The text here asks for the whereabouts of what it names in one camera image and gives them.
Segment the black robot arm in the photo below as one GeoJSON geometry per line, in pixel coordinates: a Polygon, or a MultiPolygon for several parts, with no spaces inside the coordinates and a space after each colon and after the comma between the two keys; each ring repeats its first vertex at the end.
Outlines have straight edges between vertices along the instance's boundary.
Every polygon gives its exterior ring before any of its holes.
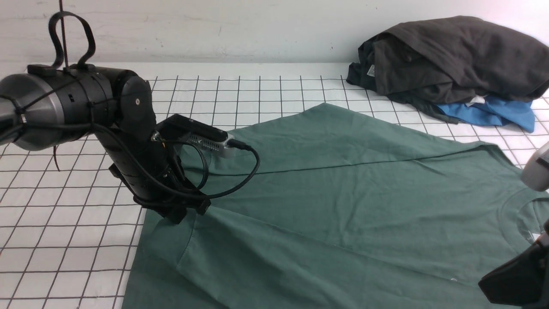
{"type": "Polygon", "coordinates": [[[157,121],[151,85],[124,69],[49,69],[1,80],[1,143],[41,151],[95,135],[112,160],[115,178],[145,209],[178,224],[189,209],[203,215],[211,201],[181,166],[179,148],[191,120],[173,114],[157,121]]]}

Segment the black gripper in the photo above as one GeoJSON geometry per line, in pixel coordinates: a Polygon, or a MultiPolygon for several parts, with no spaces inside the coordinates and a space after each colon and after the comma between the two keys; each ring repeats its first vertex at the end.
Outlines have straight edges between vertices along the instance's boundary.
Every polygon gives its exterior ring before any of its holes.
{"type": "Polygon", "coordinates": [[[189,131],[163,121],[145,141],[98,125],[95,134],[112,159],[111,173],[131,191],[135,203],[173,224],[179,224],[189,209],[206,213],[211,201],[186,178],[178,155],[189,131]]]}

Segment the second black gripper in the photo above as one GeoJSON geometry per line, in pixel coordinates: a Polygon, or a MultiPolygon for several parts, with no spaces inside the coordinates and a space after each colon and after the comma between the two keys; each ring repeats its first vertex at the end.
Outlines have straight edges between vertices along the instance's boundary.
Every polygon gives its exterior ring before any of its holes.
{"type": "Polygon", "coordinates": [[[482,277],[479,288],[490,303],[520,306],[549,306],[549,223],[521,254],[482,277]]]}

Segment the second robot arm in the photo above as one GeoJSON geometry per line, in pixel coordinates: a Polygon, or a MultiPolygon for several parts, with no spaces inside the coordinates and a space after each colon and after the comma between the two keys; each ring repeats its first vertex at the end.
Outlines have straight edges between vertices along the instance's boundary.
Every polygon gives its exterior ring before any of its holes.
{"type": "MultiPolygon", "coordinates": [[[[541,192],[549,187],[547,143],[528,160],[520,176],[527,187],[541,192]]],[[[522,309],[549,307],[548,224],[533,244],[521,254],[489,272],[478,283],[490,303],[520,306],[522,309]]]]}

